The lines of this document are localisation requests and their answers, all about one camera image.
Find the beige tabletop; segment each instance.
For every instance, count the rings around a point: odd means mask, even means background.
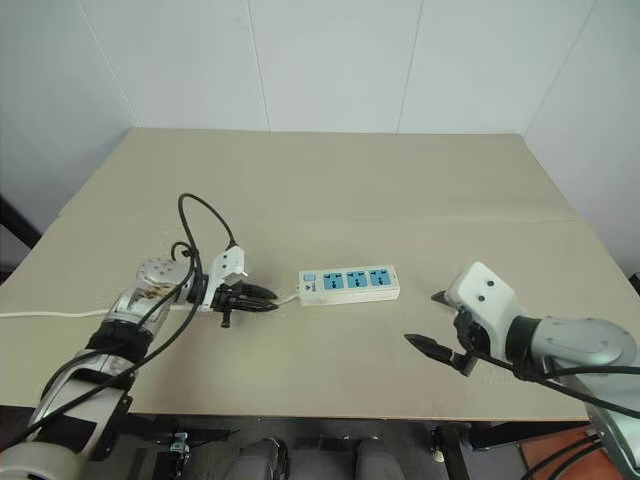
[[[228,219],[250,279],[282,295],[302,269],[395,265],[396,301],[199,314],[144,367],[133,411],[439,419],[584,418],[580,402],[479,362],[470,378],[403,334],[456,347],[430,301],[469,262],[534,315],[603,317],[640,338],[640,301],[517,135],[132,130],[0,287],[0,310],[106,308],[183,239],[183,191]],[[222,228],[189,207],[205,264]],[[172,312],[166,338],[183,317]],[[0,404],[34,405],[101,318],[0,319]]]

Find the power strip switch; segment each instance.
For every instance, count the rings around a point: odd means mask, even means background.
[[[400,283],[393,265],[304,270],[298,274],[303,306],[395,300]]]

